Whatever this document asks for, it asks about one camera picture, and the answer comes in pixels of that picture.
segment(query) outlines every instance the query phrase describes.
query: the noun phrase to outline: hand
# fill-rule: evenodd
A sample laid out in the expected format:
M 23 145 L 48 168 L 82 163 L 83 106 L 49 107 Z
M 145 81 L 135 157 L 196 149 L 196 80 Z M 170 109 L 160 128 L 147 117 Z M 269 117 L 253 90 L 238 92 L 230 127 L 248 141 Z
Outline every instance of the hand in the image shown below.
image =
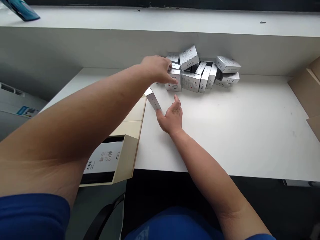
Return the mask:
M 171 60 L 160 56 L 145 57 L 140 63 L 143 71 L 148 72 L 148 78 L 154 82 L 178 84 L 178 81 L 168 74 Z
M 156 114 L 160 127 L 169 135 L 182 130 L 182 108 L 177 95 L 174 95 L 174 103 L 168 108 L 165 116 L 160 109 L 157 109 Z

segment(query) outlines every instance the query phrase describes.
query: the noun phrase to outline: white appliance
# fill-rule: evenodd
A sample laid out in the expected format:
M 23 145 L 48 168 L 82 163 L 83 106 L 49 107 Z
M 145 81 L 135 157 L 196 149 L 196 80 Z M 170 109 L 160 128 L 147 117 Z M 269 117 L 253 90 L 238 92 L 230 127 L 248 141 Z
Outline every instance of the white appliance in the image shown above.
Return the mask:
M 37 115 L 47 103 L 0 82 L 0 141 Z

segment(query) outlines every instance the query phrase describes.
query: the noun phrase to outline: white table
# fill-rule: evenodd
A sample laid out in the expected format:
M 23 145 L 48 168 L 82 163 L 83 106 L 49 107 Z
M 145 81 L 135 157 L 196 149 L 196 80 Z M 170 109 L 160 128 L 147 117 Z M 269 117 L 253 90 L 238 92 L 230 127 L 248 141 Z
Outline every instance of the white table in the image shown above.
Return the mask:
M 46 107 L 118 71 L 84 68 Z M 176 93 L 182 103 L 183 129 L 229 175 L 320 181 L 320 143 L 287 80 L 241 75 L 229 89 L 214 85 L 204 94 L 183 89 Z M 167 92 L 164 85 L 151 87 L 165 112 L 175 92 Z M 148 102 L 135 168 L 187 172 Z

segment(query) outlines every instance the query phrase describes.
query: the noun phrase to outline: black chair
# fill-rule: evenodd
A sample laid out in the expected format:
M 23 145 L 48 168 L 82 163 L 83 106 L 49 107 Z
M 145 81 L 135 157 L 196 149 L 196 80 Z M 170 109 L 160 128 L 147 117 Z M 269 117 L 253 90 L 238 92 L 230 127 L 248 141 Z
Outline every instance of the black chair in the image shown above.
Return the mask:
M 101 232 L 106 225 L 113 210 L 124 200 L 124 193 L 116 198 L 112 204 L 103 207 L 95 217 L 90 227 L 88 228 L 83 240 L 99 240 Z

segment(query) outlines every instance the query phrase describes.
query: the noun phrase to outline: dark blue clothing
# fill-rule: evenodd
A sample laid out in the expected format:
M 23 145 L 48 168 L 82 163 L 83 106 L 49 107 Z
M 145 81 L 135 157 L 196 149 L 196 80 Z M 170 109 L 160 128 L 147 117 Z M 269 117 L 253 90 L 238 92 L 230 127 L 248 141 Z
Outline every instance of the dark blue clothing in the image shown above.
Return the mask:
M 0 198 L 1 239 L 62 240 L 70 218 L 68 202 L 52 194 L 21 194 Z M 169 208 L 127 235 L 125 240 L 202 239 L 221 240 L 199 214 L 188 209 Z M 259 234 L 247 240 L 274 240 Z

